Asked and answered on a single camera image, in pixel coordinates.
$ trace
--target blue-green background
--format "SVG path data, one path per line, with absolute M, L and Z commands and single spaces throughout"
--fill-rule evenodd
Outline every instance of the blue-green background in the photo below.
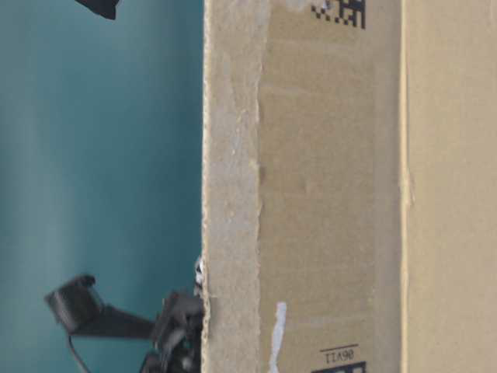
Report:
M 201 0 L 0 3 L 0 371 L 78 371 L 43 296 L 89 272 L 153 318 L 200 252 Z M 76 340 L 95 372 L 148 343 Z

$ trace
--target black mechanical part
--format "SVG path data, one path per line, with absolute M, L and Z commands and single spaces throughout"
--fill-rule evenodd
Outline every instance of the black mechanical part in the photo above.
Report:
M 72 344 L 73 336 L 150 340 L 154 350 L 140 373 L 200 373 L 203 301 L 173 292 L 164 300 L 155 322 L 105 305 L 92 287 L 95 278 L 75 277 L 45 296 L 45 302 L 67 332 L 68 346 L 78 366 L 89 373 Z
M 76 0 L 95 14 L 107 19 L 116 19 L 116 6 L 120 0 Z

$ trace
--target cardboard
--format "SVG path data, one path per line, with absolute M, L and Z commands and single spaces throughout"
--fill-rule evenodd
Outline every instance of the cardboard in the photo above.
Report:
M 203 371 L 495 371 L 496 3 L 206 2 Z

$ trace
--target black cable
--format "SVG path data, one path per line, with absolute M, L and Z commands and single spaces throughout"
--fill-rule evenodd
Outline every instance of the black cable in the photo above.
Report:
M 86 367 L 85 363 L 83 362 L 81 357 L 76 352 L 75 347 L 72 345 L 72 339 L 71 339 L 71 336 L 69 336 L 69 335 L 68 335 L 68 345 L 69 345 L 69 350 L 71 351 L 73 358 L 78 363 L 78 366 L 81 369 L 81 371 L 83 373 L 90 373 L 90 370 Z

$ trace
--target cardboard box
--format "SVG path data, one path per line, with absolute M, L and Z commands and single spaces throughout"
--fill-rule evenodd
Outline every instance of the cardboard box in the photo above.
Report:
M 205 9 L 204 371 L 497 371 L 497 2 Z

